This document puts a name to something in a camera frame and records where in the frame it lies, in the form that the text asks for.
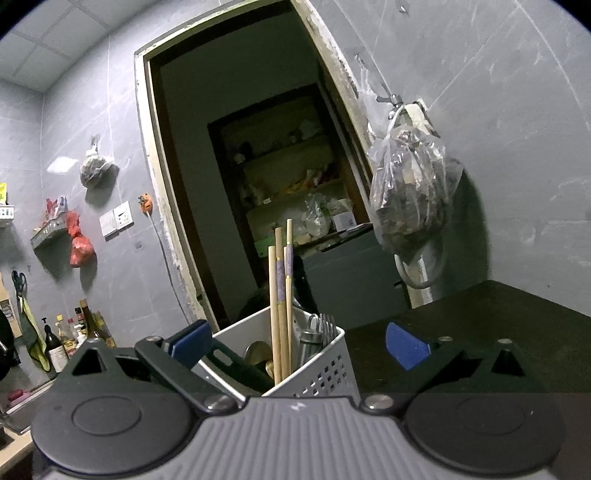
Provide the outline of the steel spoon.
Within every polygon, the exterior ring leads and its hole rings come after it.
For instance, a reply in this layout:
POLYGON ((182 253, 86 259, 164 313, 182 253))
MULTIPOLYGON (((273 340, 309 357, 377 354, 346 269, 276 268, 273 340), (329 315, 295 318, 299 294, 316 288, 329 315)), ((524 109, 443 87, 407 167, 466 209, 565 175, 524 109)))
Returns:
POLYGON ((273 378, 273 349, 266 342, 250 343, 245 349, 245 363, 273 378))

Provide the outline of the steel fork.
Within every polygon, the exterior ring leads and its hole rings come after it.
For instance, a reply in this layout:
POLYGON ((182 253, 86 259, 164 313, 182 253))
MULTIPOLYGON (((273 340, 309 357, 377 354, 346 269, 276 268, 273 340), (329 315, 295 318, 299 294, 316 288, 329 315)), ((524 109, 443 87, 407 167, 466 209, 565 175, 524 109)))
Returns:
POLYGON ((332 340, 338 336, 338 329, 335 327, 335 320, 332 315, 322 313, 320 315, 320 323, 322 339, 324 339, 325 346, 328 346, 332 343, 332 340))

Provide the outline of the plain wooden chopstick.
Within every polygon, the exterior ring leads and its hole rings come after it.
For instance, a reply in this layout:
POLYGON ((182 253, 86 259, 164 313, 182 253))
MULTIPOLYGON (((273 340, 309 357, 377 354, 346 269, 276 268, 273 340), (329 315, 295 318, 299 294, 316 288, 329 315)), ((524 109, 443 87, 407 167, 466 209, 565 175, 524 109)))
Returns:
POLYGON ((269 287, 270 287, 270 332, 271 348, 273 349, 273 380, 274 385, 281 381, 280 363, 280 326, 279 314, 277 314, 277 293, 276 293, 276 247, 270 246, 267 252, 269 260, 269 287))

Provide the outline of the purple banded wooden chopstick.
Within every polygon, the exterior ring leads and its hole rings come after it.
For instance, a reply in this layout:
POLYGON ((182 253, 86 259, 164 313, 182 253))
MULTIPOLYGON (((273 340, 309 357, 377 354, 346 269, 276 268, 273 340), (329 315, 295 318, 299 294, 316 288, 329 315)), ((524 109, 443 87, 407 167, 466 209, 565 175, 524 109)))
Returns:
POLYGON ((286 273, 288 372, 293 373, 293 219, 287 218, 284 272, 286 273))

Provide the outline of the grey curved pipe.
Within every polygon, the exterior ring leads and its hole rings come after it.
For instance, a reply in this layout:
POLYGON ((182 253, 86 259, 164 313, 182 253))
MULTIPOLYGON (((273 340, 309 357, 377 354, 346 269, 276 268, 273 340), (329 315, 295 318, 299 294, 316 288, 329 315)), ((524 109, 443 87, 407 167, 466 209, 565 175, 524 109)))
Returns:
POLYGON ((442 235, 430 240, 415 257, 406 263, 399 255, 394 255, 394 264, 403 282, 414 290, 425 290, 434 286, 441 278, 447 264, 447 250, 442 235), (408 267, 412 267, 418 274, 419 280, 414 279, 408 267))

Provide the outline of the dark glass bottle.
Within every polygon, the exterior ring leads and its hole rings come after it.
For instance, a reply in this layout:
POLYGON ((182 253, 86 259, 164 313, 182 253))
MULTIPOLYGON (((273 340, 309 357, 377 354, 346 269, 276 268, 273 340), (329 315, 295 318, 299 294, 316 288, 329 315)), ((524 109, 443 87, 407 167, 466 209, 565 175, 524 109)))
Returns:
POLYGON ((61 373, 68 363, 67 352, 60 339, 53 333, 47 319, 43 318, 42 322, 45 332, 45 353, 49 357, 55 372, 61 373))

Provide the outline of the dark grey cabinet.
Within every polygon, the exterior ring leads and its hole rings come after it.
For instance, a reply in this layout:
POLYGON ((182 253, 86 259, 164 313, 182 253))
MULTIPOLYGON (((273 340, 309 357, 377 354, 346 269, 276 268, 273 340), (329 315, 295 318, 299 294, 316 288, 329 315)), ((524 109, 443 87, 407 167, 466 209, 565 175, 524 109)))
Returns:
POLYGON ((295 259, 295 297, 308 313, 328 314, 345 330, 410 309, 394 257, 369 225, 322 243, 295 259))

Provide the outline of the red plastic bag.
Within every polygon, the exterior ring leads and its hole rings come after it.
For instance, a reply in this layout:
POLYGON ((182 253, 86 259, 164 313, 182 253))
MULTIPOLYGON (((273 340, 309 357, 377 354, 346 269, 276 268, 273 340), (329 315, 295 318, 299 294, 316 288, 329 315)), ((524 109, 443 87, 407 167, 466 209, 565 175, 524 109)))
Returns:
POLYGON ((82 234, 79 215, 74 211, 68 211, 65 219, 71 240, 69 264, 73 268, 80 268, 93 258, 95 250, 90 240, 82 234))

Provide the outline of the clear plastic bag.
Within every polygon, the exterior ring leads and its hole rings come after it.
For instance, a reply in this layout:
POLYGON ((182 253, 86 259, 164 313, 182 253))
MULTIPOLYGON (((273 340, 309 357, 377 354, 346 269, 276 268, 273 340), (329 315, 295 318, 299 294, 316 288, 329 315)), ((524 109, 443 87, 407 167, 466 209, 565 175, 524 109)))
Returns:
POLYGON ((446 225, 464 166, 440 138, 411 125, 377 139, 369 156, 374 232, 386 250, 410 261, 446 225))

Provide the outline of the hanging grey bag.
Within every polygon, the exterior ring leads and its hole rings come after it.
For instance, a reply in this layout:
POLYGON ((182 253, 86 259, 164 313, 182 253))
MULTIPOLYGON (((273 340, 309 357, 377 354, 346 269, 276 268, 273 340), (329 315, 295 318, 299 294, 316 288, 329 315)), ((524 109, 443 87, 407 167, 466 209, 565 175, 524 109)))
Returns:
POLYGON ((99 153, 98 144, 99 137, 93 136, 79 169, 80 182, 86 189, 94 188, 112 167, 112 163, 99 153))

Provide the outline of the white wall switch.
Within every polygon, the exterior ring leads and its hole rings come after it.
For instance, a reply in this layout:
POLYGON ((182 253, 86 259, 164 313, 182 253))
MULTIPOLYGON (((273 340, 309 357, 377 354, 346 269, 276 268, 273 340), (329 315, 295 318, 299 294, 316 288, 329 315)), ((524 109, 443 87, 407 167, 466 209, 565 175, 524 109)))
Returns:
POLYGON ((105 239, 112 237, 134 223, 130 204, 128 201, 109 210, 99 218, 99 226, 105 239))

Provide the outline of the wall shelf rack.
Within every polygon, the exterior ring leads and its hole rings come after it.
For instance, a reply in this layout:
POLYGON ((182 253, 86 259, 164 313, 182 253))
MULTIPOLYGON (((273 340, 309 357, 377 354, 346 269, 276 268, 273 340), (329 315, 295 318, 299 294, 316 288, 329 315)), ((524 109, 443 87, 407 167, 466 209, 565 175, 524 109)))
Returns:
POLYGON ((48 221, 43 227, 39 229, 37 233, 35 233, 31 240, 31 247, 33 250, 40 249, 45 247, 59 237, 67 233, 67 223, 66 223, 67 214, 62 213, 58 215, 56 218, 48 221))

